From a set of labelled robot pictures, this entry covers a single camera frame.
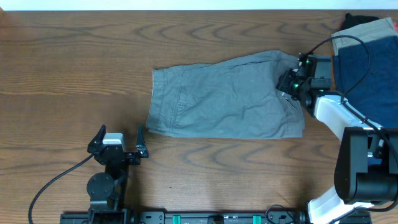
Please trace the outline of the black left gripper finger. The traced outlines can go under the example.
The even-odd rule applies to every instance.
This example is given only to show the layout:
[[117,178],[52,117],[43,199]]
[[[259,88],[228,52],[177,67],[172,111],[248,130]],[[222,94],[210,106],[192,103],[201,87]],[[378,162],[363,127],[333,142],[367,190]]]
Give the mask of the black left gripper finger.
[[104,136],[106,134],[106,126],[103,124],[97,134],[89,143],[89,148],[97,148],[103,143]]
[[146,142],[144,140],[144,128],[140,124],[137,130],[136,147],[140,153],[146,153]]

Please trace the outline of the grey shorts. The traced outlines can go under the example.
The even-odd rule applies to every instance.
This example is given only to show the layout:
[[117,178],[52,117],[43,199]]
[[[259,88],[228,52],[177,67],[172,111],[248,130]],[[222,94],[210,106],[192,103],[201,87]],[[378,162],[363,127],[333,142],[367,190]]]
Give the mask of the grey shorts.
[[301,106],[275,87],[297,62],[293,55],[269,50],[153,70],[146,126],[175,138],[300,138]]

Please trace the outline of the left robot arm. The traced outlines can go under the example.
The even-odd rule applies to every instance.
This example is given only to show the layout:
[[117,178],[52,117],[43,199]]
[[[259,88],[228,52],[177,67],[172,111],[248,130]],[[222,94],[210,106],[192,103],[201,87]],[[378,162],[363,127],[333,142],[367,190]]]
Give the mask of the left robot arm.
[[86,223],[140,222],[136,212],[124,208],[124,196],[129,167],[139,165],[141,159],[149,157],[141,125],[137,130],[136,148],[134,152],[126,152],[123,134],[107,133],[105,125],[90,141],[87,151],[99,164],[105,166],[105,170],[93,175],[87,183],[90,208]]

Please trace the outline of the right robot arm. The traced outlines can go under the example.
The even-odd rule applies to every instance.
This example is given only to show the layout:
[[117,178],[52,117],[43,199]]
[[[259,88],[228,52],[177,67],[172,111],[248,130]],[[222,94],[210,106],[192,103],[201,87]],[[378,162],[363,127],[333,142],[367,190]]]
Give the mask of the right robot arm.
[[386,129],[354,109],[329,81],[290,69],[276,88],[299,101],[340,140],[334,184],[305,209],[268,209],[269,223],[371,223],[372,212],[397,206],[397,130]]

